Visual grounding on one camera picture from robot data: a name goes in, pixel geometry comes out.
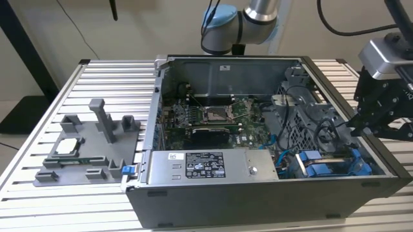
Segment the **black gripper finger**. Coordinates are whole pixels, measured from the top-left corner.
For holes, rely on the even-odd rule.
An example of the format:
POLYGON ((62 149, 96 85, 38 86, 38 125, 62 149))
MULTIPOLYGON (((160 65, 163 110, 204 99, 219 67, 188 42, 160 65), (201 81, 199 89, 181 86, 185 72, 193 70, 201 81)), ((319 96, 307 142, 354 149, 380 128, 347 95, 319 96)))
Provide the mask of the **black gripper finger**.
POLYGON ((346 127, 352 128, 350 135, 359 137, 362 134, 375 134, 387 125, 384 111, 382 108, 367 108, 358 106, 355 115, 346 123, 346 127))
POLYGON ((370 130, 374 137, 399 140, 399 141, 413 141, 413 123, 405 122, 399 128, 390 127, 388 124, 401 117, 395 116, 382 116, 372 117, 370 121, 370 130))

